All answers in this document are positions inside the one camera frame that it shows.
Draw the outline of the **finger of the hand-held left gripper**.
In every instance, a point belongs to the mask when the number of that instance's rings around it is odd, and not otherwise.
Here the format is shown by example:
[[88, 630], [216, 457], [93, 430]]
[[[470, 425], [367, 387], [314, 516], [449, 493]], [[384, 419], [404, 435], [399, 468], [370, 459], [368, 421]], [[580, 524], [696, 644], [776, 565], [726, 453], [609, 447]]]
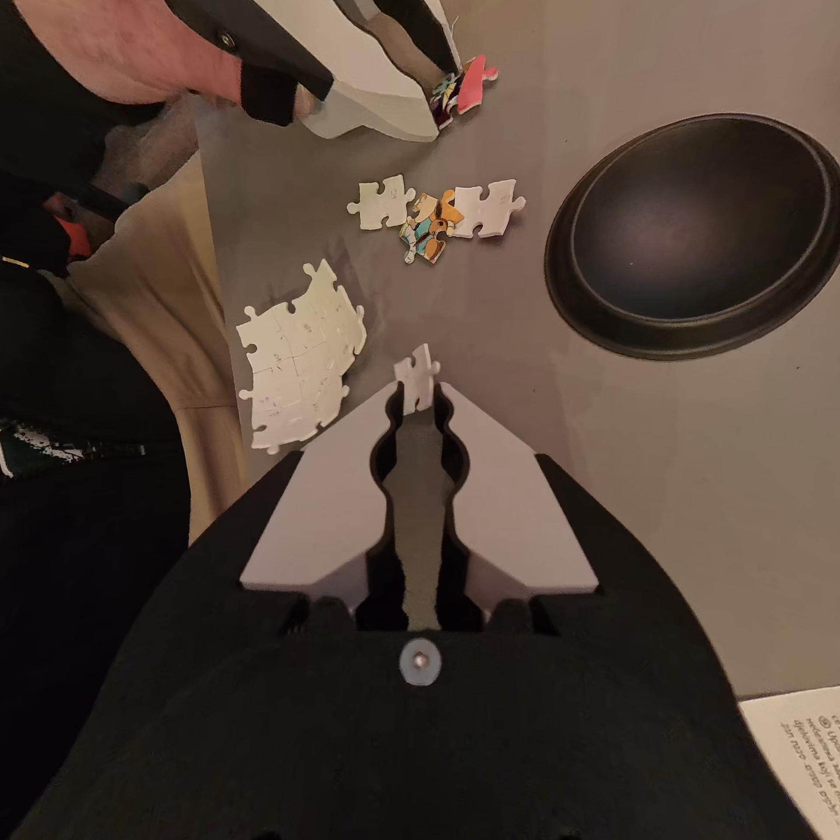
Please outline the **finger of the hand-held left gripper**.
[[355, 1], [364, 27], [405, 70], [461, 70], [443, 5], [439, 1]]
[[267, 1], [258, 5], [325, 67], [332, 84], [314, 93], [320, 105], [302, 120], [325, 140], [366, 128], [397, 140], [433, 142], [438, 128], [416, 80], [395, 65], [380, 42], [332, 1]]

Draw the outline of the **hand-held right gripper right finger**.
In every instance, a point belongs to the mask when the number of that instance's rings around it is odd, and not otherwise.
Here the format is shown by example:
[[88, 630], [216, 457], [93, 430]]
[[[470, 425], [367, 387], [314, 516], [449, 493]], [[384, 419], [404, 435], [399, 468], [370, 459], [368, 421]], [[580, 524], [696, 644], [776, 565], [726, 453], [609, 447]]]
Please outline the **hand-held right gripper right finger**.
[[588, 595], [599, 581], [538, 454], [452, 385], [436, 386], [446, 502], [436, 617], [484, 623], [502, 602]]

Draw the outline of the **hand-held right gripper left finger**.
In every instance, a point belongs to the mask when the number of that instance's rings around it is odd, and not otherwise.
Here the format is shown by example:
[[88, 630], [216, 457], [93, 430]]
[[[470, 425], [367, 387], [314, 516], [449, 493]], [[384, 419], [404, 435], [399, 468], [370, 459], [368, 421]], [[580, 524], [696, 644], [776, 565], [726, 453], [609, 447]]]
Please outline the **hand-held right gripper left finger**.
[[373, 564], [394, 536], [383, 481], [402, 420], [393, 382], [303, 448], [239, 577], [244, 589], [332, 597], [350, 613], [373, 595]]

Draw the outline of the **pink puzzle piece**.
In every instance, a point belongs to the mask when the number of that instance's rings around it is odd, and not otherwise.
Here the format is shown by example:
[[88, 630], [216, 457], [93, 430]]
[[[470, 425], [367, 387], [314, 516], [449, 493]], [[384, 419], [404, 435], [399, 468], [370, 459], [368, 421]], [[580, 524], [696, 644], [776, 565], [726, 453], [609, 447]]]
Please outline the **pink puzzle piece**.
[[499, 70], [487, 63], [485, 54], [478, 54], [464, 64], [456, 96], [458, 116], [477, 108], [483, 100], [484, 87], [498, 79]]

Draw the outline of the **colourful joined puzzle pieces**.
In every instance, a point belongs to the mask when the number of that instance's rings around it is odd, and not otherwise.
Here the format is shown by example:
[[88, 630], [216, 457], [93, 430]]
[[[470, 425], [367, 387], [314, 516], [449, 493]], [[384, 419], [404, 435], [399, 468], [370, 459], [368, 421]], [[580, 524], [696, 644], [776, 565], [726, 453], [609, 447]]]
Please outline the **colourful joined puzzle pieces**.
[[444, 131], [458, 116], [466, 113], [459, 110], [459, 91], [468, 68], [467, 61], [460, 71], [446, 74], [432, 91], [429, 108], [439, 132]]

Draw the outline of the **white puzzle piece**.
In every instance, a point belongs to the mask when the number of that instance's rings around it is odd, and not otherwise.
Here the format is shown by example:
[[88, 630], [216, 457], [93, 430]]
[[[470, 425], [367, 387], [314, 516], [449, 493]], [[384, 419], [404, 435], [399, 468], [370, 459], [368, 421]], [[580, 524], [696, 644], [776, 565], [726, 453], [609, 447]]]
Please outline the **white puzzle piece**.
[[403, 385], [404, 416], [432, 407], [436, 377], [440, 371], [441, 364], [432, 359], [427, 343], [417, 346], [412, 356], [394, 363], [395, 380]]
[[359, 218], [360, 229], [374, 231], [383, 226], [401, 227], [407, 220], [408, 206], [417, 194], [412, 187], [405, 187], [403, 175], [386, 177], [378, 182], [359, 184], [359, 197], [346, 205], [347, 213]]
[[462, 218], [450, 237], [473, 238], [476, 230], [480, 238], [504, 235], [511, 216], [527, 203], [525, 197], [514, 195], [516, 186], [517, 181], [512, 178], [490, 183], [485, 197], [481, 186], [457, 186], [453, 206]]

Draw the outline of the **person's left forearm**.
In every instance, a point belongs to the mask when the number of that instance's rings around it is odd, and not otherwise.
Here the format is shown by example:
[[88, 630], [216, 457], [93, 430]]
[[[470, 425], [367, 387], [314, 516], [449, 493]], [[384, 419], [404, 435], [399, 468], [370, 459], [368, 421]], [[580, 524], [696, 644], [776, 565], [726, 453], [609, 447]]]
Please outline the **person's left forearm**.
[[116, 128], [161, 115], [162, 101], [121, 104], [84, 88], [48, 52], [14, 2], [1, 2], [2, 173], [62, 193], [116, 222], [129, 204], [93, 184]]

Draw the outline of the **assembled white puzzle section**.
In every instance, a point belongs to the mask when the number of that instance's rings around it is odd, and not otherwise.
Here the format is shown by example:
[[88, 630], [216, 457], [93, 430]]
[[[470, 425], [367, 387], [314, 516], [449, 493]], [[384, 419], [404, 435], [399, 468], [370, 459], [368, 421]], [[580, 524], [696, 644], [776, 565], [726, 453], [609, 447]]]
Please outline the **assembled white puzzle section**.
[[338, 417], [350, 392], [343, 376], [367, 339], [364, 308], [329, 262], [303, 271], [310, 282], [301, 296], [261, 313], [247, 306], [236, 327], [253, 373], [238, 397], [250, 402], [251, 447], [268, 455], [308, 441]]

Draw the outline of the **colourful printed puzzle piece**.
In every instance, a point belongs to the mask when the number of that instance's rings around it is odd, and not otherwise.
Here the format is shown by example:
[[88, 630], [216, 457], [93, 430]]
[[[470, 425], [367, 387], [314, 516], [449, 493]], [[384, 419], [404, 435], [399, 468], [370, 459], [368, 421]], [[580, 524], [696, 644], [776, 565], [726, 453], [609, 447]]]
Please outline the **colourful printed puzzle piece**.
[[406, 247], [404, 262], [411, 265], [415, 259], [423, 258], [433, 265], [446, 247], [439, 236], [452, 235], [463, 219], [464, 215], [455, 207], [455, 190], [447, 190], [443, 198], [420, 195], [400, 230], [400, 239]]

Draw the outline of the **person's left hand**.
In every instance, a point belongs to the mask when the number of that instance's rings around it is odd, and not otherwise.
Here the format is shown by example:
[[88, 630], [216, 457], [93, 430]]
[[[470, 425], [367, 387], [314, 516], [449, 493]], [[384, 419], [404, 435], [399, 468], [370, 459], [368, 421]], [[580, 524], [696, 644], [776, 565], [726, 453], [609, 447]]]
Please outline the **person's left hand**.
[[184, 23], [163, 1], [12, 2], [28, 32], [69, 77], [119, 105], [186, 93], [287, 126], [322, 109], [293, 76], [246, 64]]

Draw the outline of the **person's black sweatshirt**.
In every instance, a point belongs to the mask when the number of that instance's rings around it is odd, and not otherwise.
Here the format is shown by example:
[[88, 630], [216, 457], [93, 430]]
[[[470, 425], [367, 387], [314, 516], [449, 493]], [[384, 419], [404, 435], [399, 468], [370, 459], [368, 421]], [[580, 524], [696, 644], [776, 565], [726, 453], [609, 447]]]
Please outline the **person's black sweatshirt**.
[[2, 173], [2, 838], [65, 761], [190, 518], [161, 390], [47, 277], [89, 256], [56, 199]]

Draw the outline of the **beige cloth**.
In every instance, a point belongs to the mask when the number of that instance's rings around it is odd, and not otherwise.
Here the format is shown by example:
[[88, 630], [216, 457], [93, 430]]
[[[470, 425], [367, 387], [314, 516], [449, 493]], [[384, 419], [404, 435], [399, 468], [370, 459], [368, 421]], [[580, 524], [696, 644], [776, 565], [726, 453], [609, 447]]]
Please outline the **beige cloth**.
[[132, 205], [110, 239], [70, 269], [69, 284], [140, 362], [175, 415], [192, 543], [247, 488], [201, 155]]

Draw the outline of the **orange object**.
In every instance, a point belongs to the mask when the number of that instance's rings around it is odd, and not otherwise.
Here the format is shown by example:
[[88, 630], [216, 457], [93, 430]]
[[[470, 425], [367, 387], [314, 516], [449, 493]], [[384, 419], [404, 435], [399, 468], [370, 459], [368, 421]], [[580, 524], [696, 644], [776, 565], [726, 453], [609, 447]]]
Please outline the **orange object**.
[[67, 264], [87, 260], [92, 255], [88, 231], [77, 220], [76, 205], [65, 194], [57, 192], [44, 201], [43, 208], [56, 220], [68, 239]]

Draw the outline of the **black round bowl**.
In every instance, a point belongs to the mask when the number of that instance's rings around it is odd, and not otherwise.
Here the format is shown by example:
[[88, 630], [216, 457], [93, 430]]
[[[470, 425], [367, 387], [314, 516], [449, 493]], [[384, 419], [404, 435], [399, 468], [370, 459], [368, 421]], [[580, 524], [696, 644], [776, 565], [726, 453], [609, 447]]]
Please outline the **black round bowl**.
[[779, 328], [838, 261], [838, 159], [787, 123], [721, 112], [662, 125], [595, 164], [556, 213], [543, 267], [583, 338], [687, 361]]

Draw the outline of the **white printed paper sheet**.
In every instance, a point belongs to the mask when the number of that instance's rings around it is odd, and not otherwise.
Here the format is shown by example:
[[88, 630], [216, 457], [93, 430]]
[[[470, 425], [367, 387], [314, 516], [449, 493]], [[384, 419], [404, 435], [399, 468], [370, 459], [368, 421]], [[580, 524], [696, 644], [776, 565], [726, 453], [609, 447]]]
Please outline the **white printed paper sheet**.
[[822, 839], [839, 838], [839, 687], [739, 703], [754, 741]]

